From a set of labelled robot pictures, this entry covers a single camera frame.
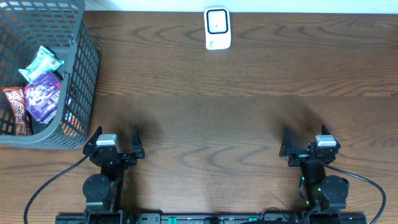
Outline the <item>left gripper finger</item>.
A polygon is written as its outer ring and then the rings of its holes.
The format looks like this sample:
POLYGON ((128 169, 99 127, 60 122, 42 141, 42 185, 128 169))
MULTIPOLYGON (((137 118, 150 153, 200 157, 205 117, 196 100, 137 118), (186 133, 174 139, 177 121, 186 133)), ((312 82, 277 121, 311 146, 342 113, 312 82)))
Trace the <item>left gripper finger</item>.
POLYGON ((97 150, 96 142, 99 136, 103 133, 102 127, 98 126, 92 137, 88 140, 88 142, 83 147, 84 155, 93 155, 97 150))
POLYGON ((145 158, 145 150, 144 146, 141 143, 139 137, 139 128, 138 126, 134 126, 132 139, 131 139, 131 150, 137 159, 145 158))

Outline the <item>small orange box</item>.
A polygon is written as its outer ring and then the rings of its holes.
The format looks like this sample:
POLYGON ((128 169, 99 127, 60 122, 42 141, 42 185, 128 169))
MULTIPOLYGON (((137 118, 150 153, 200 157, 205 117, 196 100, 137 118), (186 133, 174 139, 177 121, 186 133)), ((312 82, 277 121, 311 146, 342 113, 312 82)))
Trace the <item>small orange box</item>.
POLYGON ((65 115, 65 121, 62 123, 62 132, 70 138, 74 138, 78 135, 78 132, 83 131, 83 126, 80 120, 72 113, 65 115))

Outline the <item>purple noodle packet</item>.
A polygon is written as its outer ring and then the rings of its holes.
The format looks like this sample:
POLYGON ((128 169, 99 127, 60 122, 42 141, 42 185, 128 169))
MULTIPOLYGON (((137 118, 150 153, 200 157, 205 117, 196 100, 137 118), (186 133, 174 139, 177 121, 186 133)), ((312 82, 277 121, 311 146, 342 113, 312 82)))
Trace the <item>purple noodle packet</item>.
POLYGON ((24 88, 26 108, 41 124, 56 115, 61 83, 52 72, 45 72, 24 88))

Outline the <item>red orange snack bar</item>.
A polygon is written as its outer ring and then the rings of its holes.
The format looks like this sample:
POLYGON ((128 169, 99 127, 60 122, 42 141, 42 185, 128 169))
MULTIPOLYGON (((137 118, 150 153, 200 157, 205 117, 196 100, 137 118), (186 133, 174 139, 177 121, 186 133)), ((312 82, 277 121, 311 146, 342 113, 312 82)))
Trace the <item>red orange snack bar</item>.
POLYGON ((30 136, 32 130, 29 117, 27 115, 26 102, 23 87, 3 87, 2 91, 6 95, 15 116, 15 135, 30 136))

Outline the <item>mint green snack packet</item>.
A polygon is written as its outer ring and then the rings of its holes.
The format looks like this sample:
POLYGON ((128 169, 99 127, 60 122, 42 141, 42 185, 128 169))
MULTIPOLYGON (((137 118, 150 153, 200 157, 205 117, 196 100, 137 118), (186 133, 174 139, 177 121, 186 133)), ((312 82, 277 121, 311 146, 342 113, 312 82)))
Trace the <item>mint green snack packet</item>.
POLYGON ((31 83, 45 72, 54 72, 65 62, 59 60, 55 54, 44 46, 40 46, 36 58, 25 69, 18 69, 18 72, 31 83))

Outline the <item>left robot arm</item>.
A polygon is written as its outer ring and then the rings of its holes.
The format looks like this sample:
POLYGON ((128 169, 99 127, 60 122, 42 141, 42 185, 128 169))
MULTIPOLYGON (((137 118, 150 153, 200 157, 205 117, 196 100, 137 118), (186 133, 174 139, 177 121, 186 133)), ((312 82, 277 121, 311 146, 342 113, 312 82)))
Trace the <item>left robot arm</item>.
POLYGON ((135 215, 122 208, 121 196, 125 171, 135 166, 138 159, 145 158, 138 127, 133 129, 129 152, 120 150, 116 134, 104 134, 102 127, 98 127, 84 145, 83 153, 101 168, 99 174, 89 176, 83 184, 86 198, 84 222, 135 223, 135 215))

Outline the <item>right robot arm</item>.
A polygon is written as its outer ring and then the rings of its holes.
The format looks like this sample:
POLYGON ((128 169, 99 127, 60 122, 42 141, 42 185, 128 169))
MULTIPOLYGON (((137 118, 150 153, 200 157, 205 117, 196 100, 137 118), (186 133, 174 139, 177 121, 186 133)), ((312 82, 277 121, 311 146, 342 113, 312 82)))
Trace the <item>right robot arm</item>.
POLYGON ((296 149, 287 128, 284 128, 280 157, 288 157, 288 166, 299 167, 299 192, 308 202, 301 211, 302 223, 341 223, 340 211, 346 208, 349 182, 337 175, 326 175, 325 167, 336 159, 338 141, 326 126, 315 136, 306 149, 296 149))

